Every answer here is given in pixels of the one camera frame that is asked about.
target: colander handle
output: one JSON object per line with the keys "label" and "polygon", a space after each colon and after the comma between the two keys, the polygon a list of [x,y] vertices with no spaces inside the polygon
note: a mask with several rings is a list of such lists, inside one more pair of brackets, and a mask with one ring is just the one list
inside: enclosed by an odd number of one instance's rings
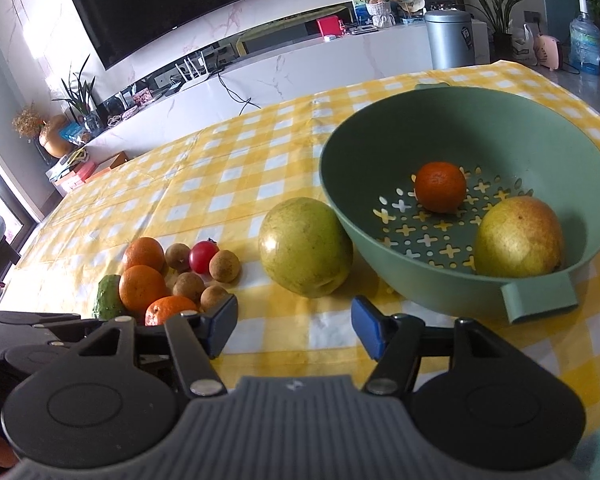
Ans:
{"label": "colander handle", "polygon": [[501,288],[509,322],[521,322],[542,315],[558,314],[578,306],[571,277],[564,270],[514,280]]}

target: red box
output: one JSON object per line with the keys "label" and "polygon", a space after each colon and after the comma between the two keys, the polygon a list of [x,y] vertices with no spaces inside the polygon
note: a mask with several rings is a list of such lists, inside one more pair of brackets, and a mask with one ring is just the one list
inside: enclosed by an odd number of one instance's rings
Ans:
{"label": "red box", "polygon": [[320,29],[320,34],[322,34],[323,37],[329,35],[342,36],[342,31],[340,30],[340,19],[335,14],[333,16],[319,18],[315,21],[318,22],[318,28]]}

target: wall socket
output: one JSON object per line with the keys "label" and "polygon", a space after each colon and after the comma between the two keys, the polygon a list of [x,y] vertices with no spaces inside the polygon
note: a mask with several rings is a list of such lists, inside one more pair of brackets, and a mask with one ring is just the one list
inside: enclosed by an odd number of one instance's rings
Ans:
{"label": "wall socket", "polygon": [[533,10],[525,10],[525,21],[527,23],[540,23],[542,21],[542,15]]}

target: plastic bag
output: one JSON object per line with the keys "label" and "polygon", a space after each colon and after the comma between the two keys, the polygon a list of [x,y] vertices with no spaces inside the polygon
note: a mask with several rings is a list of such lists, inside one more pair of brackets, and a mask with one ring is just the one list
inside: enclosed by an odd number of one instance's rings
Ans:
{"label": "plastic bag", "polygon": [[534,35],[528,23],[524,28],[514,28],[511,33],[513,59],[527,66],[536,66],[538,58],[534,51]]}
{"label": "plastic bag", "polygon": [[59,133],[63,139],[68,140],[76,146],[86,144],[92,138],[91,134],[77,123],[69,123]]}

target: door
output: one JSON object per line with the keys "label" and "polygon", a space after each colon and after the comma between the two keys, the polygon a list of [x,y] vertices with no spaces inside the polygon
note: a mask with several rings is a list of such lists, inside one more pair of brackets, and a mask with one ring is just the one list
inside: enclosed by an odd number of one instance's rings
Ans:
{"label": "door", "polygon": [[6,185],[1,175],[0,216],[6,224],[4,235],[7,242],[14,250],[20,251],[24,242],[35,228],[36,222]]}

